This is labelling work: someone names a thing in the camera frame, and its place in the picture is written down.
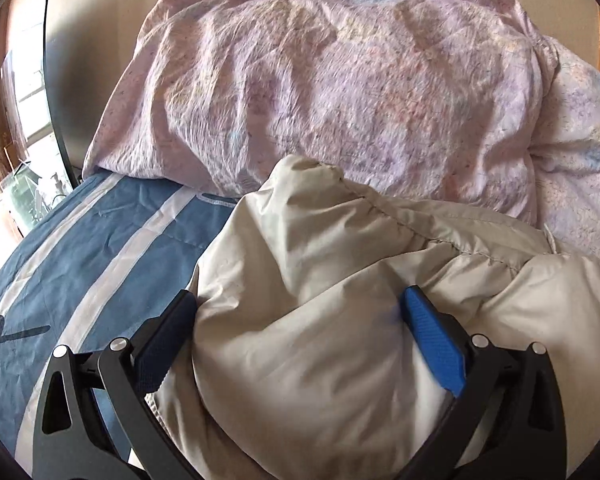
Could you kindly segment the pink floral duvet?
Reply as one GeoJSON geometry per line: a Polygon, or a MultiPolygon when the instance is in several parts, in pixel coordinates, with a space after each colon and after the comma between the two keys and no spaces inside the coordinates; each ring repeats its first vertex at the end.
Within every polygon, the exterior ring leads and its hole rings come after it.
{"type": "Polygon", "coordinates": [[[288,155],[600,258],[600,72],[518,0],[158,0],[83,170],[237,197],[288,155]]]}

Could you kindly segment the beige puffer jacket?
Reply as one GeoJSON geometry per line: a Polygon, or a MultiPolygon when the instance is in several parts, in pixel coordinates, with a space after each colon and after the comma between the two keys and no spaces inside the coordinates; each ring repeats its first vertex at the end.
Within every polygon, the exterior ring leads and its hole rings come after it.
{"type": "Polygon", "coordinates": [[[505,214],[382,196],[299,156],[199,258],[193,339],[151,411],[207,479],[388,479],[450,400],[401,320],[412,285],[469,333],[544,344],[575,470],[600,440],[600,259],[505,214]]]}

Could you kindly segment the blue white striped bed sheet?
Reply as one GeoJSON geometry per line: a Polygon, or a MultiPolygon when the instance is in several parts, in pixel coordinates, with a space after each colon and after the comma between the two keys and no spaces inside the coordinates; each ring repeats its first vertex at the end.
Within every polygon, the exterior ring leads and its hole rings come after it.
{"type": "Polygon", "coordinates": [[[100,350],[159,315],[234,206],[101,171],[18,245],[0,270],[0,439],[25,471],[53,350],[100,350]]]}

